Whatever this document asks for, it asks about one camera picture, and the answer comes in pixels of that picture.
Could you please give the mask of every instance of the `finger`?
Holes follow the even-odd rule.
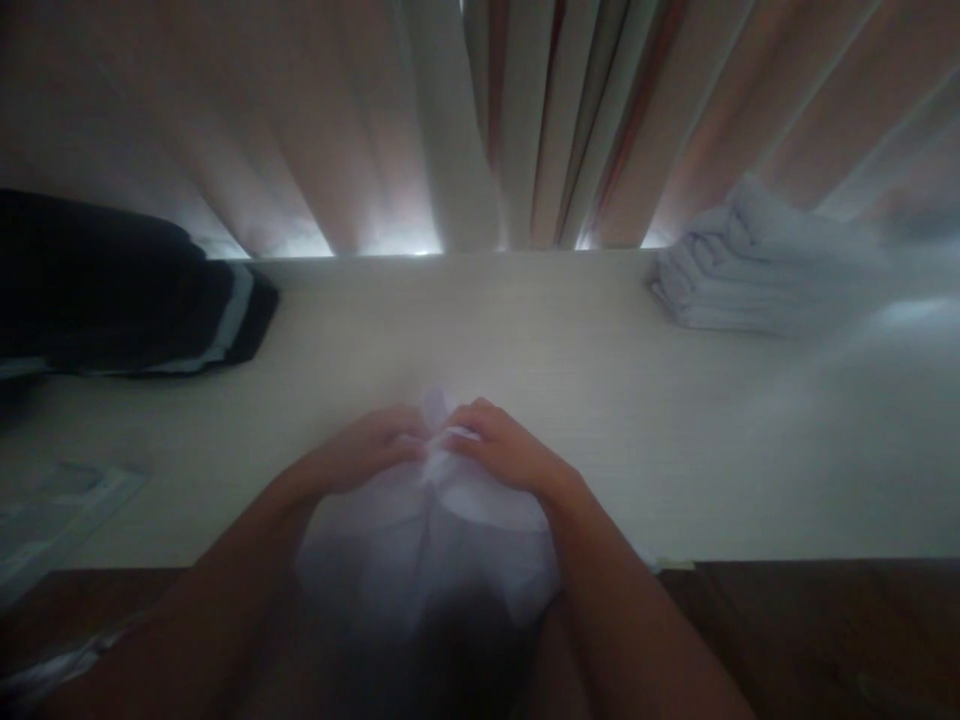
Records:
[[[443,447],[455,455],[472,458],[481,463],[487,451],[487,446],[481,440],[471,440],[462,435],[450,435],[444,440]]]
[[[489,438],[493,430],[490,422],[491,408],[475,407],[473,405],[461,405],[451,413],[450,417],[443,424],[442,430],[449,427],[465,427],[473,430],[484,438]]]
[[[377,455],[377,472],[391,468],[402,462],[422,462],[427,458],[427,449],[423,443],[399,442],[384,448]]]
[[[423,420],[420,410],[412,405],[395,405],[385,411],[382,437],[392,440],[399,435],[409,435],[420,440],[430,439],[430,428]]]

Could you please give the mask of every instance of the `curtain fold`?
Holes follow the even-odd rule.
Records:
[[[14,0],[0,32],[0,182],[215,257],[664,244],[750,171],[960,226],[956,0]]]

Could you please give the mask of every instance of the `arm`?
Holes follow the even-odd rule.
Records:
[[[532,492],[550,522],[574,634],[611,718],[750,718],[733,680],[630,547],[580,474],[500,408],[479,400],[447,447]]]
[[[360,419],[289,467],[164,595],[134,631],[44,705],[48,715],[193,718],[215,712],[240,666],[317,503],[377,472],[423,457],[419,413],[396,407]]]

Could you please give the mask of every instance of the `wooden floor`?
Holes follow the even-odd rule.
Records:
[[[122,627],[181,572],[52,573],[0,617],[0,675]],[[960,561],[707,563],[661,580],[759,717],[960,719]]]

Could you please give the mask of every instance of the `hand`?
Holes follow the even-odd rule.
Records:
[[[302,457],[287,473],[314,497],[349,492],[398,463],[423,460],[423,441],[429,437],[419,410],[395,405],[364,415]]]
[[[454,426],[472,430],[480,439],[451,435],[446,448],[473,458],[510,487],[542,495],[570,481],[583,482],[573,466],[488,400],[457,408],[444,424]]]

